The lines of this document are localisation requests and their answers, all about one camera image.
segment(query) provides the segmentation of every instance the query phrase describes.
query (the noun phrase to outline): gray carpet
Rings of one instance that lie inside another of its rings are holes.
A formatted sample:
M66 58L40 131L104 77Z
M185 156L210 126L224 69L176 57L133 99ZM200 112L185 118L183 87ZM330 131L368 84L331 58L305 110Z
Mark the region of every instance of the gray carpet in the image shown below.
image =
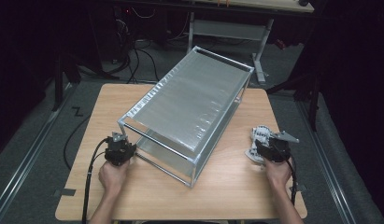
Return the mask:
M210 50L217 50L218 53L226 51L222 47L216 48L219 47L215 46ZM275 46L266 46L262 64L263 70L269 75L267 84L260 86L256 82L256 78L252 78L249 86L267 89L286 80L302 48L302 46L298 46L279 50ZM144 50L154 58L159 77L165 75L186 52L184 47L162 48L155 45ZM140 65L135 77L138 80L154 80L150 58L143 52L139 52L139 56ZM224 56L240 62L251 63L248 54L227 52ZM104 65L106 69L115 66L110 63L104 63ZM131 67L135 68L134 56L132 56ZM130 71L126 69L118 76L121 77L120 82L124 82L129 78ZM106 82L100 77L84 76L79 85L71 88L74 90L73 94L69 96L58 114L32 169L24 179L0 223L63 223L55 218L55 210L60 199L56 196L56 191L64 187L69 174L63 158L65 142L78 125L92 113L100 88ZM48 97L24 120L23 125L0 155L0 196L27 154L29 147L34 143L40 129L51 116L53 85L49 86L47 94ZM292 153L297 161L298 182L306 187L306 190L302 192L308 211L305 223L342 223L327 180L323 175L309 127L305 125L304 116L300 113L299 103L295 103L289 93L285 91L270 95L269 99L279 129L301 140L299 144L292 144ZM87 122L83 123L77 129L66 148L66 157L71 164L78 151L86 124ZM317 127L317 134L334 168L339 184L345 192L355 217L355 223L384 223L384 219L370 199L369 193L339 140L321 98ZM278 223L277 220L266 221Z

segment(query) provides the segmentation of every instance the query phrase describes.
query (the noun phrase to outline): human hand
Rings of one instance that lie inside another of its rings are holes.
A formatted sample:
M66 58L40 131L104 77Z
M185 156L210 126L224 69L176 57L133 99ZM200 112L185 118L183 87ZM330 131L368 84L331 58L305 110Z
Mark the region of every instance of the human hand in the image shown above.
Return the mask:
M285 189L285 185L292 175L292 171L288 163L285 161L272 162L264 158L264 164L266 167L267 178L271 187L275 189Z
M117 194L121 191L129 164L130 161L127 161L121 166L114 166L109 161L106 161L102 165L99 170L99 180L106 192Z

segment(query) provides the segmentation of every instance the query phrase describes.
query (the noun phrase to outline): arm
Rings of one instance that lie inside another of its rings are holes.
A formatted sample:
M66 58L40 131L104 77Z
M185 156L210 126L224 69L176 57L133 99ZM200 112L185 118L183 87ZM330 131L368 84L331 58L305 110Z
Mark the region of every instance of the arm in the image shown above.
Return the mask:
M264 163L281 223L304 223L287 193L286 183L291 177L289 165L286 162L274 163L266 159L264 159Z
M130 161L117 167L106 161L99 170L99 180L105 188L101 202L92 215L89 223L111 223L116 201L125 181L127 167Z

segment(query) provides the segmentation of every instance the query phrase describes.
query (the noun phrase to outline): wooden table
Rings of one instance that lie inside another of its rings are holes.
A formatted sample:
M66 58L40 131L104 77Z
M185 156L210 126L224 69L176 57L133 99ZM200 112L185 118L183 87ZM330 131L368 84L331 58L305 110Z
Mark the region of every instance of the wooden table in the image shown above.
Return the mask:
M78 155L66 182L74 196L62 196L56 217L80 220L86 174L97 144L112 131L119 132L117 119L152 86L106 84L98 96ZM139 158L132 158L127 180L119 198L117 220L226 220L276 218L265 171L244 154L250 148L250 131L257 125L278 131L273 110L264 90L247 89L243 101L214 149L193 189L184 186ZM130 142L139 137L128 132ZM99 151L104 151L106 144ZM104 156L94 163L88 217L100 202L104 189L98 180ZM296 196L301 217L307 211L301 194Z

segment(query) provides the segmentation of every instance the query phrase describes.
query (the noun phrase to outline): glass box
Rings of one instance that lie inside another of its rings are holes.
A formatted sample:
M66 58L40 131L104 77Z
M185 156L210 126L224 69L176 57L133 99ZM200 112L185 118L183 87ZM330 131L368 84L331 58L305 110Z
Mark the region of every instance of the glass box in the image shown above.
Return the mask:
M192 188L241 103L254 68L194 47L118 123L136 155Z

